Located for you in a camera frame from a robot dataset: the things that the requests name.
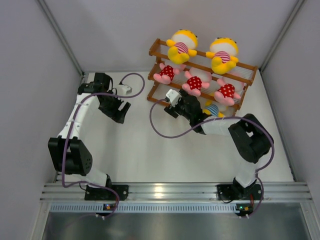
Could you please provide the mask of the pink plush red dotted dress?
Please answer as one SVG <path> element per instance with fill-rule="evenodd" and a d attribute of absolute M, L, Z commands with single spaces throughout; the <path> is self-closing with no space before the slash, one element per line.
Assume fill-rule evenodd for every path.
<path fill-rule="evenodd" d="M 160 63 L 160 73 L 155 73 L 153 75 L 153 78 L 156 82 L 164 84 L 164 85 L 169 85 L 175 75 L 179 75 L 180 72 L 182 72 L 186 65 L 185 64 L 165 64 L 165 63 Z"/>

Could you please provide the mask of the yellow plush blue-striped shirt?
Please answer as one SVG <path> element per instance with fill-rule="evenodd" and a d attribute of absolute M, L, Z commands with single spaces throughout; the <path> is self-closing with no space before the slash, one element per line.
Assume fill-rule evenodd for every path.
<path fill-rule="evenodd" d="M 207 100 L 205 102 L 204 105 L 204 109 L 202 110 L 202 112 L 204 114 L 207 114 L 209 116 L 214 116 L 214 117 L 218 117 L 218 118 L 222 118 L 224 117 L 224 112 L 228 109 L 228 106 L 213 101 L 213 100 Z"/>

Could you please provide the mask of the yellow plush pink-striped shirt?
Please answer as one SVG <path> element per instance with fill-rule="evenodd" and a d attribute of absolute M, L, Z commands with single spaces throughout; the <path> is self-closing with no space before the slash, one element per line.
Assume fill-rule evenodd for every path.
<path fill-rule="evenodd" d="M 237 42 L 228 37 L 217 37 L 205 56 L 211 59 L 211 69 L 215 74 L 224 75 L 234 69 L 239 62 Z"/>
<path fill-rule="evenodd" d="M 197 55 L 198 36 L 190 30 L 180 29 L 166 41 L 166 45 L 169 47 L 169 60 L 176 65 L 182 65 L 188 62 L 190 57 Z"/>

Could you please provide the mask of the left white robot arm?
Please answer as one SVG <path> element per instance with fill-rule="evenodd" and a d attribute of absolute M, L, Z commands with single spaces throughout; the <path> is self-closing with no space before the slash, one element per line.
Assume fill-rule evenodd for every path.
<path fill-rule="evenodd" d="M 93 166 L 93 155 L 84 143 L 96 110 L 118 124 L 123 124 L 131 106 L 120 97 L 127 96 L 132 88 L 103 72 L 93 74 L 91 82 L 82 83 L 74 108 L 57 137 L 48 140 L 48 150 L 54 169 L 65 175 L 76 176 L 81 183 L 93 183 L 95 193 L 102 200 L 113 194 L 111 178 Z"/>

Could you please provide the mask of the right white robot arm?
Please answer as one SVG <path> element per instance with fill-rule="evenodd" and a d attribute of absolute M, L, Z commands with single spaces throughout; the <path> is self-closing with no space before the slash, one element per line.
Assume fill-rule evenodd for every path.
<path fill-rule="evenodd" d="M 165 112 L 174 118 L 182 116 L 188 120 L 191 130 L 202 135 L 221 135 L 231 137 L 242 158 L 239 171 L 232 184 L 220 190 L 221 200 L 245 199 L 251 195 L 260 171 L 261 157 L 274 152 L 274 139 L 251 113 L 243 117 L 223 116 L 217 107 L 205 113 L 195 96 L 183 89 L 170 89 L 165 95 L 168 106 Z"/>

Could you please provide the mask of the wooden three-tier shelf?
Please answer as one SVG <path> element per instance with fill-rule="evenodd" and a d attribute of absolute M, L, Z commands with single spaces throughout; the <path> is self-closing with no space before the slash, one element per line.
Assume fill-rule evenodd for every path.
<path fill-rule="evenodd" d="M 239 62 L 233 70 L 223 75 L 194 61 L 184 63 L 182 69 L 169 61 L 166 54 L 168 49 L 166 42 L 159 38 L 149 49 L 148 54 L 156 57 L 156 60 L 148 74 L 148 79 L 154 81 L 146 97 L 148 101 L 158 100 L 154 94 L 164 84 L 162 80 L 166 80 L 166 85 L 174 90 L 182 89 L 192 96 L 205 99 L 208 108 L 205 113 L 211 110 L 210 105 L 216 105 L 221 113 L 236 115 L 242 107 L 248 88 L 255 80 L 257 66 Z"/>

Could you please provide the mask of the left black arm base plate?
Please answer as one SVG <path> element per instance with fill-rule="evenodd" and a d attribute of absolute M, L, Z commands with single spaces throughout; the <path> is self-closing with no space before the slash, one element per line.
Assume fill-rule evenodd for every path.
<path fill-rule="evenodd" d="M 129 186 L 125 184 L 114 184 L 111 187 L 118 196 L 120 201 L 124 201 L 129 195 Z M 115 201 L 116 195 L 106 189 L 87 186 L 84 196 L 85 201 Z"/>

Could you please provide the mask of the aluminium mounting rail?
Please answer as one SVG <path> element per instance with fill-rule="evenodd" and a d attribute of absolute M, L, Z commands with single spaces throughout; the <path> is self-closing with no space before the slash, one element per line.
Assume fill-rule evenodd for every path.
<path fill-rule="evenodd" d="M 303 182 L 265 182 L 260 200 L 218 200 L 220 183 L 120 183 L 128 185 L 126 200 L 85 200 L 86 190 L 78 185 L 64 188 L 47 183 L 40 196 L 42 203 L 56 213 L 231 213 L 248 215 L 255 207 L 266 204 L 304 204 L 312 196 Z"/>

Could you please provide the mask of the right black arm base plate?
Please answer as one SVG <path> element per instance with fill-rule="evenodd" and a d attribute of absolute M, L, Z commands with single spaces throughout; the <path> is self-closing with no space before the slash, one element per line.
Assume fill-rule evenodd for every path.
<path fill-rule="evenodd" d="M 224 203 L 233 201 L 258 201 L 261 199 L 262 188 L 260 184 L 253 183 L 243 188 L 241 185 L 219 184 L 217 185 L 217 198 Z"/>

